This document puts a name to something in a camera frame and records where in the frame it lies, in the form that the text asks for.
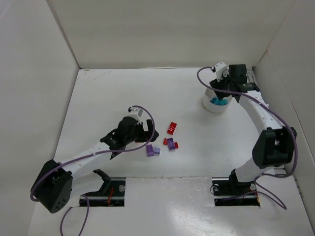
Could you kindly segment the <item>teal lego brick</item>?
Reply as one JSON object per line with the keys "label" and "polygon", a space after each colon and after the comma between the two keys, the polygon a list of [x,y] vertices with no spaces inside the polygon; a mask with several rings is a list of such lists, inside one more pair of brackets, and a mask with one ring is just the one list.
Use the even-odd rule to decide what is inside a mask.
{"label": "teal lego brick", "polygon": [[218,99],[218,98],[216,98],[216,97],[213,97],[211,100],[210,100],[210,102],[212,103],[212,104],[214,104],[214,105],[217,105],[217,106],[225,106],[225,105],[228,105],[228,100],[227,99],[222,99],[222,100],[220,100],[220,99]]}

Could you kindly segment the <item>large red lego brick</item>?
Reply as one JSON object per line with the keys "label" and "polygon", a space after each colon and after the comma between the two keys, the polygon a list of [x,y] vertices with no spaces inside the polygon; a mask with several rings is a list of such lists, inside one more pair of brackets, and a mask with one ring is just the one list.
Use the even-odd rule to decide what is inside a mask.
{"label": "large red lego brick", "polygon": [[174,132],[175,132],[176,127],[177,127],[177,123],[171,122],[169,127],[168,127],[167,134],[173,135]]}

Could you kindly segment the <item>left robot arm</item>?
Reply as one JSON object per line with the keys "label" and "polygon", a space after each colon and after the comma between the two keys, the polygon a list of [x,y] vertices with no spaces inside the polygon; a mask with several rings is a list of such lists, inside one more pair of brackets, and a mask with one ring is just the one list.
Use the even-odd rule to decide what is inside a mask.
{"label": "left robot arm", "polygon": [[98,166],[121,153],[136,151],[137,148],[126,148],[131,143],[140,143],[145,147],[157,139],[159,133],[154,119],[146,122],[147,131],[143,122],[126,116],[116,129],[82,154],[62,162],[47,161],[31,187],[30,199],[41,203],[50,213],[60,211],[74,195],[83,194],[82,190],[75,190],[75,185],[85,174],[97,171]]}

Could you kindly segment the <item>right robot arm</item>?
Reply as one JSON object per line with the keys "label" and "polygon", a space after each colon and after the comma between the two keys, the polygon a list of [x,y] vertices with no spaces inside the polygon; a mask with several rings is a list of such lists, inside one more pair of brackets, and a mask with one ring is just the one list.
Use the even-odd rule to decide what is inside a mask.
{"label": "right robot arm", "polygon": [[241,167],[232,170],[229,176],[229,188],[240,190],[249,187],[257,176],[272,167],[292,161],[296,131],[268,110],[258,86],[248,82],[245,64],[226,65],[219,62],[212,71],[215,72],[216,79],[210,82],[210,86],[215,89],[217,98],[235,98],[248,113],[259,133],[251,158]]}

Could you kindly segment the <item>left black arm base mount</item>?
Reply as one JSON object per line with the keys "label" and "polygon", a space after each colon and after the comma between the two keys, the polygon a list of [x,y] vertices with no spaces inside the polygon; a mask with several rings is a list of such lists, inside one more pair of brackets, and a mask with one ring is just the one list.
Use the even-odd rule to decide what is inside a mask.
{"label": "left black arm base mount", "polygon": [[101,169],[83,177],[79,184],[79,205],[92,207],[124,207],[126,178],[110,177]]}

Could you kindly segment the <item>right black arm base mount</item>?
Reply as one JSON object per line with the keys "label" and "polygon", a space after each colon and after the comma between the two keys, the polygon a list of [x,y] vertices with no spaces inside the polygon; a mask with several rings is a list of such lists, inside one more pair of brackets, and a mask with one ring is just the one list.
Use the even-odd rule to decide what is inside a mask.
{"label": "right black arm base mount", "polygon": [[229,177],[213,177],[210,192],[216,207],[259,207],[254,181],[239,182],[234,171]]}

